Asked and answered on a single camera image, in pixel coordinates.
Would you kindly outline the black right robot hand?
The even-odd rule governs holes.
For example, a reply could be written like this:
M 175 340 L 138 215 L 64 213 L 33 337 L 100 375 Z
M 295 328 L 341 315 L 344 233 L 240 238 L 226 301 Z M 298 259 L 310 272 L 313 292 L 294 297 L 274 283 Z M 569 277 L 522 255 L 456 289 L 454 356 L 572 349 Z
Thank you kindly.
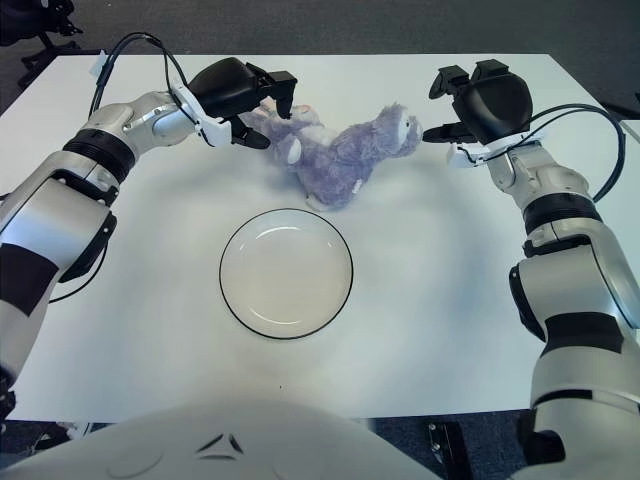
M 487 145 L 529 128 L 533 112 L 529 88 L 496 59 L 478 61 L 471 74 L 457 65 L 440 68 L 429 98 L 444 95 L 453 98 L 458 121 L 425 130 L 425 143 Z

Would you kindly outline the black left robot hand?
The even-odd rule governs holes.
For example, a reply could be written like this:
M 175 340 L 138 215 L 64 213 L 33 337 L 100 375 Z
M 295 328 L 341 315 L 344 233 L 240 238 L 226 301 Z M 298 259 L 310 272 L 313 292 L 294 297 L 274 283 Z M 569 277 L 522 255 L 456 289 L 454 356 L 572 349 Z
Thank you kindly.
M 267 72 L 235 57 L 220 60 L 198 73 L 188 84 L 204 113 L 230 127 L 232 144 L 256 150 L 270 146 L 263 134 L 246 126 L 240 115 L 252 112 L 270 97 L 277 114 L 289 119 L 297 79 L 288 71 Z

